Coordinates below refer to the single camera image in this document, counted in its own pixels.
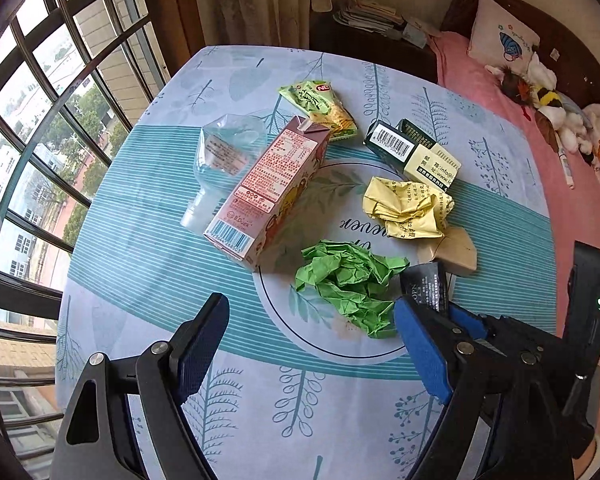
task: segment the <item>pink bedsheet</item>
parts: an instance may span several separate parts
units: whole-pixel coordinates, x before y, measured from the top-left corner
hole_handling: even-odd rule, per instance
[[[483,65],[467,56],[469,40],[444,32],[431,45],[438,58],[438,84],[488,108],[519,127],[531,146],[551,219],[557,273],[557,331],[562,333],[568,305],[567,280],[575,240],[600,248],[600,184],[580,155],[568,154],[575,189],[566,185],[558,156],[544,142],[534,112],[510,101]],[[598,428],[600,432],[600,413]]]

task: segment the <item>white pillow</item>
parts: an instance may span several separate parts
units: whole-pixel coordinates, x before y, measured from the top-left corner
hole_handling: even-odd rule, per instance
[[[511,13],[493,0],[478,0],[469,57],[525,75],[533,55],[531,46],[538,44],[540,37]]]

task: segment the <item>plastic bottle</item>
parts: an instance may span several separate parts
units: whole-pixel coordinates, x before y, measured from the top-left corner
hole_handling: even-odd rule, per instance
[[[227,114],[200,130],[193,173],[200,191],[189,201],[180,225],[202,234],[226,199],[267,147],[267,132],[253,116]]]

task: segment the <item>crumpled green paper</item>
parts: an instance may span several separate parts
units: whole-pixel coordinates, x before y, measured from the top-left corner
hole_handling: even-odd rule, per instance
[[[409,265],[406,258],[388,258],[371,254],[351,243],[320,243],[302,250],[311,263],[296,272],[296,290],[313,285],[318,294],[369,337],[389,335],[393,301],[377,300],[392,276]]]

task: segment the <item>teal striped pattern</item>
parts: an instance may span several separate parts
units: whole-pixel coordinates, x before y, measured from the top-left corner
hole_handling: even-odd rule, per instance
[[[408,355],[377,365],[341,365],[289,341],[264,311],[251,273],[180,226],[198,184],[199,128],[136,126],[107,172],[74,251],[69,277],[109,303],[163,329],[192,319],[213,291],[231,317],[221,349],[326,374],[415,380]],[[330,146],[328,158],[376,161],[365,148]],[[456,300],[475,312],[509,314],[555,329],[554,248],[549,221],[480,187],[457,182],[452,222],[470,232],[480,270],[458,279]]]

